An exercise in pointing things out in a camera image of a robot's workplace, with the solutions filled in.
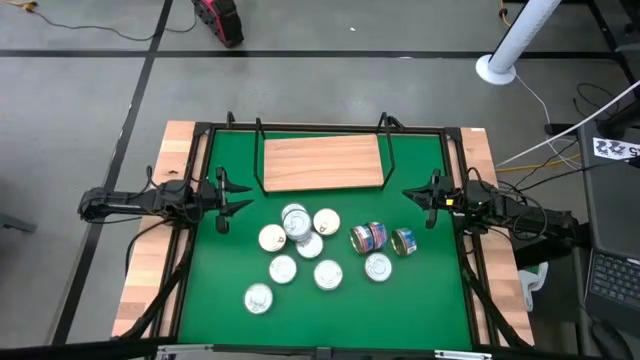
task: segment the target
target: can label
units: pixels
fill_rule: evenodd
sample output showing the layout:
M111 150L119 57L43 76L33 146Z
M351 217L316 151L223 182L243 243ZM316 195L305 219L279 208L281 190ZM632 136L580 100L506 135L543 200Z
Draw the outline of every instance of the can label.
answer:
M407 255L416 251L418 248L416 244L416 238L413 236L413 232L409 229L400 229L398 230L400 237L402 238L402 242L404 243L405 249L407 249Z
M375 250L382 248L387 243L387 228L384 224L370 222L367 226L371 229L375 241Z
M362 245L363 252L369 252L373 250L375 243L371 230L365 226L356 226L353 228L353 232L358 236L360 244Z

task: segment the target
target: can lid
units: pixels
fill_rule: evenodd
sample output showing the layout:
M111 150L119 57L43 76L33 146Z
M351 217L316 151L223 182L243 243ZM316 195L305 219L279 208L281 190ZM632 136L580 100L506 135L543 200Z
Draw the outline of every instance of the can lid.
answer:
M317 232L312 231L311 237L306 241L300 241L296 243L296 249L298 253L307 259L313 259L320 255L322 252L323 241L322 237Z
M332 209L321 209L313 216L313 227L321 235L333 235L340 227L340 216Z
M306 211L293 210L284 217L284 230L288 236L304 237L311 230L311 218Z
M364 263L364 271L373 281L383 282L391 276L391 260L380 253L369 255Z
M299 204L299 203L287 204L287 206L285 206L282 209L282 212L280 213L280 219L284 220L284 217L287 216L287 214L293 210L302 210L304 212L307 211L307 209L305 209L304 206L302 206L302 204Z
M244 306L252 314L264 314L271 304L273 304L273 293L265 284L253 284L244 293Z
M280 225L276 224L263 227L258 235L260 247L268 252L274 252L282 249L286 240L287 236L284 233L284 229Z
M296 262L289 255L276 256L269 265L269 275L278 284L288 284L296 276Z
M342 282L342 269L333 260L321 261L313 271L316 284L323 290L333 290Z

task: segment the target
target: white cable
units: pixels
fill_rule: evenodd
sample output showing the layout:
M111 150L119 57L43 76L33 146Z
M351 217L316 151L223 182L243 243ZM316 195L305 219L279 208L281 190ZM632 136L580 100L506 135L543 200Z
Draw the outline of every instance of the white cable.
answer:
M567 130L565 130L565 131L561 132L560 134L558 134L558 135L556 135L556 136L554 136L554 137L552 137L552 138L550 138L550 139L548 139L548 140L546 140L546 141L543 141L543 142L541 142L540 144L538 144L538 145L536 145L536 146L533 146L533 147L531 147L531 148L529 148L529 149L527 149L527 150L525 150L525 151L523 151L523 152L519 153L518 155L515 155L515 156L512 156L512 157L508 158L507 160L505 160L505 161L501 162L500 164L496 165L496 167L506 165L506 164L508 164L508 163L512 162L513 160L515 160L515 159L517 159L517 158L519 158L519 157L522 157L522 156L524 156L524 155L526 155L526 154L528 154L528 153L532 152L533 150L538 149L538 148L539 148L539 147L541 147L541 146L544 146L544 145L546 145L546 144L548 144L548 143L550 143L550 142L552 142L552 141L554 141L554 140L556 140L556 139L558 139L558 138L560 138L560 137L562 137L562 136L567 135L568 133L572 132L573 130L575 130L575 129L579 128L580 126L582 126L582 125L586 124L587 122L591 121L591 120L592 120L593 118L595 118L596 116L600 115L603 111L605 111L606 109L608 109L611 105L613 105L613 104L617 103L620 99L622 99L622 97L624 97L624 96L625 96L625 95L627 95L629 92L631 92L631 90L633 90L633 89L637 88L639 85L640 85L640 81L638 81L638 82L636 82L635 84L633 84L633 85L629 86L629 87L627 88L627 90L625 90L625 91L623 91L622 93L620 93L620 95L616 96L616 98L615 98L615 99L611 100L607 105L605 105L605 106L601 107L598 111L596 111L596 112L594 112L593 114L591 114L591 116L589 116L588 118L586 118L586 119L584 119L584 120L580 121L579 123L577 123L577 124L573 125L572 127L568 128Z
M551 125L551 118L549 117L549 111L547 110L547 105L544 103L544 101L542 101L542 99L540 98L540 96L538 96L538 94L536 94L535 91L533 91L533 89L531 89L525 82L524 80L522 80L522 78L520 77L520 75L516 74L516 77L518 78L518 80L520 81L520 83L522 85L524 85L525 88L527 88L527 90L529 90L530 93L533 94L533 96L535 96L536 99L538 99L538 101L540 102L540 104L542 104L542 108L544 109L544 116L547 118L547 124ZM562 155L560 155L560 153L558 152L558 150L556 150L555 147L553 147L553 141L547 143L547 145L549 145L549 147L551 148L551 151L553 151L554 154L556 154L556 156L562 160L562 162L567 165L568 167L570 167L573 170L577 170L578 168L575 168L571 165L571 163L580 166L580 164L576 163L575 161L568 159Z

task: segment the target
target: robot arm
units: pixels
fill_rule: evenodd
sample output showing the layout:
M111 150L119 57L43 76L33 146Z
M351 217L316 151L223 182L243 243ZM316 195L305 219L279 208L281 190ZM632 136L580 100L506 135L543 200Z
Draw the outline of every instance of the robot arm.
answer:
M187 185L186 180L169 180L155 189L139 193L93 188L82 196L78 213L87 222L112 214L123 214L157 215L179 224L192 225L197 224L205 212L218 210L216 229L225 234L229 231L226 218L253 200L227 201L226 193L246 192L251 188L231 183L224 168L216 169L216 180L217 186L208 181L202 183L198 193Z

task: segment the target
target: metal bracket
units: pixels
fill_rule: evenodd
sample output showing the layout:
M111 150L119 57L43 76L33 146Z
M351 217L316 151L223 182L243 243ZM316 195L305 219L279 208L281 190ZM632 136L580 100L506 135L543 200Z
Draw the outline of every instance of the metal bracket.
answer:
M436 350L436 359L449 360L490 360L492 355L465 351Z
M389 130L389 125L395 126L395 128L398 131L404 130L404 125L402 125L400 121L398 121L398 119L396 119L393 116L387 116L387 113L383 112L382 115L380 115L380 121L378 121L378 127L376 127L376 136L380 133L380 128L382 127L382 124L384 124L385 133L387 135L387 144L389 148L389 160L391 161L391 169L387 173L387 176L385 176L384 182L382 183L382 187L380 188L380 190L384 190L384 187L387 186L389 179L391 179L391 175L396 170L396 160L393 156L393 145L391 144L391 134Z
M449 137L451 139L453 139L453 141L455 141L457 143L462 141L462 131L460 131L460 128L445 127L444 128L444 133L449 135Z
M206 134L207 131L209 131L210 129L211 129L210 123L197 122L196 127L193 129L193 140L195 141L196 138Z
M331 360L333 358L333 351L328 347L316 348L316 355L314 360Z
M227 111L227 129L233 128L233 123L236 122L235 116L231 111Z
M262 190L262 195L265 197L268 196L267 191L264 189L264 185L262 184L262 180L260 180L260 176L258 176L258 145L260 138L258 134L262 135L262 141L267 140L267 136L264 133L264 129L262 128L262 121L260 118L256 118L256 132L253 143L253 177L256 179L256 182L260 186L260 190Z

